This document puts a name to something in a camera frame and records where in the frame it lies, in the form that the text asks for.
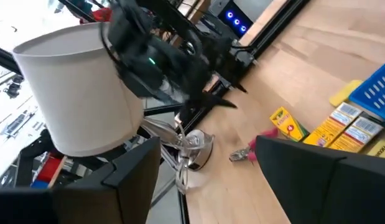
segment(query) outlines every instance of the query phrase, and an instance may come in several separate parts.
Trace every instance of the red tool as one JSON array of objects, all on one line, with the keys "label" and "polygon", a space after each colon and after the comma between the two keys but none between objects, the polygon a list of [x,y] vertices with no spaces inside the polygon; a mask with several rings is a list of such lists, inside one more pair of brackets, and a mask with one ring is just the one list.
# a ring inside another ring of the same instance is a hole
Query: red tool
[{"label": "red tool", "polygon": [[[268,138],[276,138],[278,137],[278,129],[274,128],[269,131],[264,131],[260,135]],[[231,153],[230,161],[242,161],[245,159],[248,159],[249,161],[256,161],[256,155],[254,153],[254,150],[256,150],[256,138],[250,141],[248,146],[244,149],[240,149]]]}]

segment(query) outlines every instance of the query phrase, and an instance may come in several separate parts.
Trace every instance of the electronic device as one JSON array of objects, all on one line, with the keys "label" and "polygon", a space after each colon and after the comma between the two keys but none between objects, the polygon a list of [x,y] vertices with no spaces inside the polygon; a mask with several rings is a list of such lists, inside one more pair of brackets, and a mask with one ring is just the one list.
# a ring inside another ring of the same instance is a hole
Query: electronic device
[{"label": "electronic device", "polygon": [[291,223],[385,223],[385,159],[256,138],[262,173]]},{"label": "electronic device", "polygon": [[253,25],[253,21],[232,0],[216,0],[210,11],[241,38]]}]

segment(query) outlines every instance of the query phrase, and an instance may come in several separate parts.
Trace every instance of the black metal frame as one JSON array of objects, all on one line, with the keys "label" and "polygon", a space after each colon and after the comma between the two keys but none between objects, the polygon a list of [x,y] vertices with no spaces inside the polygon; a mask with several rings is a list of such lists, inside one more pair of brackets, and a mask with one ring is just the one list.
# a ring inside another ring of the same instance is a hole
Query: black metal frame
[{"label": "black metal frame", "polygon": [[[272,44],[276,37],[289,25],[293,18],[304,8],[310,0],[288,0],[272,17],[272,19],[262,28],[262,30],[251,41],[254,47],[252,55],[258,58]],[[249,68],[236,74],[235,79],[240,82],[247,75]],[[223,97],[228,91],[221,81],[217,81],[209,90],[216,96]],[[196,125],[211,111],[212,107],[196,110],[191,116],[182,121],[182,126],[186,133],[193,130]],[[189,224],[188,205],[185,195],[178,192],[181,223]]]},{"label": "black metal frame", "polygon": [[170,113],[170,112],[176,113],[180,111],[181,107],[182,107],[182,103],[165,105],[165,106],[156,106],[154,108],[147,108],[147,109],[144,109],[144,116],[151,116],[151,115]]},{"label": "black metal frame", "polygon": [[0,48],[0,66],[16,74],[21,74],[21,71],[19,70],[19,67],[12,55],[7,50],[2,48]]}]

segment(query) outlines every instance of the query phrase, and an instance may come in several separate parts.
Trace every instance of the white cylindrical container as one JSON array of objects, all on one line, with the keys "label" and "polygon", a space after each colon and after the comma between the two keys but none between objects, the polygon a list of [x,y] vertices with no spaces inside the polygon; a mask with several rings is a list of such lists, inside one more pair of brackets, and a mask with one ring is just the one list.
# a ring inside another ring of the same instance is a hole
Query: white cylindrical container
[{"label": "white cylindrical container", "polygon": [[98,23],[40,36],[12,54],[60,152],[93,156],[136,134],[142,101],[119,79]]}]

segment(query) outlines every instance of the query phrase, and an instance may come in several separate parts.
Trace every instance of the black panel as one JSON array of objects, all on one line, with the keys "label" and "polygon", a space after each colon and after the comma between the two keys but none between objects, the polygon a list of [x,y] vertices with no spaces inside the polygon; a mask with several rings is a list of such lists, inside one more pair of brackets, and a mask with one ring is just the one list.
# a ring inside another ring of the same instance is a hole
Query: black panel
[{"label": "black panel", "polygon": [[48,190],[0,189],[0,223],[57,223]]},{"label": "black panel", "polygon": [[321,223],[385,223],[385,159],[353,154],[333,176]]},{"label": "black panel", "polygon": [[333,168],[343,155],[262,136],[256,145],[261,170],[290,222],[318,223]]},{"label": "black panel", "polygon": [[151,138],[112,162],[53,193],[61,223],[144,224],[160,162],[160,139]]}]

